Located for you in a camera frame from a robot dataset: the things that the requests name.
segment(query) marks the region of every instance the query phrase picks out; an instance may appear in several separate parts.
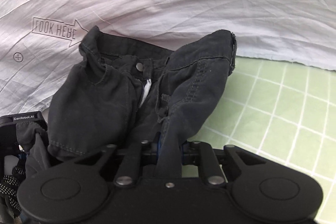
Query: pants button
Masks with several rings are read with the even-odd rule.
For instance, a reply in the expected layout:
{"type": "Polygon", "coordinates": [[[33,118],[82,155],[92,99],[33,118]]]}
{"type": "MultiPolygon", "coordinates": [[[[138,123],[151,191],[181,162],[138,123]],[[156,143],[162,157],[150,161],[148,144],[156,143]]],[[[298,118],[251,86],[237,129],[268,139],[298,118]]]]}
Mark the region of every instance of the pants button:
{"type": "Polygon", "coordinates": [[[143,71],[143,65],[142,65],[141,63],[137,63],[137,65],[136,65],[136,69],[137,69],[138,71],[143,71]]]}

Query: arrow outline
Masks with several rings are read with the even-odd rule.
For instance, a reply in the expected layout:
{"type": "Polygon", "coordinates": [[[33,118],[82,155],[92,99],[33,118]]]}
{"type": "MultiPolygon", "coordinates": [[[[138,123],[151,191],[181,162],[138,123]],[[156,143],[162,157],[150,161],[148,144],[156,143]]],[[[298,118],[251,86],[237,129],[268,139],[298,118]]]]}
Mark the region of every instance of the arrow outline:
{"type": "Polygon", "coordinates": [[[44,34],[44,33],[34,32],[34,19],[42,19],[42,20],[56,21],[56,22],[59,22],[59,23],[63,23],[63,24],[65,24],[65,25],[73,26],[73,27],[76,25],[76,22],[77,22],[77,24],[78,24],[84,31],[89,32],[88,30],[84,29],[84,28],[82,27],[82,25],[79,24],[79,22],[78,22],[77,19],[75,19],[75,21],[73,22],[73,25],[72,25],[72,24],[68,24],[68,23],[65,23],[65,22],[62,22],[62,21],[58,21],[58,20],[54,20],[54,19],[50,19],[50,18],[33,17],[33,21],[32,21],[33,28],[31,29],[31,33],[36,33],[36,34],[46,35],[46,36],[48,36],[48,37],[55,37],[55,38],[60,38],[60,39],[68,40],[68,41],[70,41],[70,44],[69,44],[68,48],[72,47],[73,45],[76,45],[76,44],[80,43],[83,39],[82,39],[81,41],[78,41],[77,43],[71,45],[72,39],[62,38],[62,37],[56,37],[56,36],[54,36],[54,35],[49,35],[49,34],[44,34]]]}

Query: white sheet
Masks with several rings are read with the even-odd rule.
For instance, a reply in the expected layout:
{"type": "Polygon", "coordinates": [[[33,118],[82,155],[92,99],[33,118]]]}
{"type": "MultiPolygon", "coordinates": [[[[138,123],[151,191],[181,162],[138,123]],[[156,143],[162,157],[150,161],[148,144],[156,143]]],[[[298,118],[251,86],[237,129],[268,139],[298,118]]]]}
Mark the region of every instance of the white sheet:
{"type": "Polygon", "coordinates": [[[336,0],[0,0],[0,115],[45,109],[94,25],[173,50],[223,28],[240,56],[336,69],[336,0]]]}

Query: printed arrow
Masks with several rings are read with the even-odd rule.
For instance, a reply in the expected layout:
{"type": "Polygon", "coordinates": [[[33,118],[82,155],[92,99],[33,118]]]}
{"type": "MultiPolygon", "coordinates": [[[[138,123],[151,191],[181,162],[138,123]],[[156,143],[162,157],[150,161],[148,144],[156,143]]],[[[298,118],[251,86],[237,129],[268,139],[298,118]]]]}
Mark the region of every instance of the printed arrow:
{"type": "Polygon", "coordinates": [[[81,42],[87,34],[87,30],[82,28],[77,20],[71,25],[57,20],[38,17],[33,17],[33,29],[31,32],[69,40],[69,47],[81,42]]]}

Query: green and white grid surface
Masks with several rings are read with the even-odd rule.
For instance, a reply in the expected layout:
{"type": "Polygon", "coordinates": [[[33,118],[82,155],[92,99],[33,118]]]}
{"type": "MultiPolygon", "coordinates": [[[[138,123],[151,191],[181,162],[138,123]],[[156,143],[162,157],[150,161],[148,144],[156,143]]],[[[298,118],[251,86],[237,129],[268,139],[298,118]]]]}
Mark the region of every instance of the green and white grid surface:
{"type": "MultiPolygon", "coordinates": [[[[319,223],[336,223],[336,72],[237,58],[225,92],[192,140],[234,144],[315,178],[319,223]]],[[[193,167],[185,166],[184,175],[193,167]]]]}

